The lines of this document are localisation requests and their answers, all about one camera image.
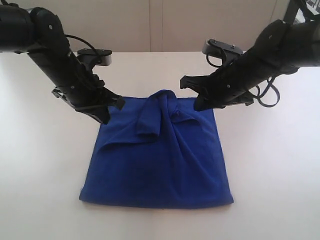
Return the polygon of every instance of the table surface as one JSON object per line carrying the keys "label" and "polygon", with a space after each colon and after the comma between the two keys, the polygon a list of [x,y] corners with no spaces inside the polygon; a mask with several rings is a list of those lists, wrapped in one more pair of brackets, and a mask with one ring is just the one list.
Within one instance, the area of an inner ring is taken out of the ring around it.
{"label": "table surface", "polygon": [[[200,52],[114,53],[94,70],[117,94],[148,97],[207,75]],[[234,204],[199,209],[110,207],[78,200],[99,124],[56,99],[26,55],[0,55],[0,239],[318,240],[320,68],[280,76],[281,100],[215,110]],[[276,96],[267,94],[266,102]]]}

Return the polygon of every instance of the blue cloth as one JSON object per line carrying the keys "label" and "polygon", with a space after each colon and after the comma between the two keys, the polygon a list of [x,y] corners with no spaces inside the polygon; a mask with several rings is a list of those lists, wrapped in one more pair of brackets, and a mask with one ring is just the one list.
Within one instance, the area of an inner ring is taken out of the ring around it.
{"label": "blue cloth", "polygon": [[194,100],[161,90],[110,109],[79,199],[162,209],[232,204],[213,111],[194,111]]}

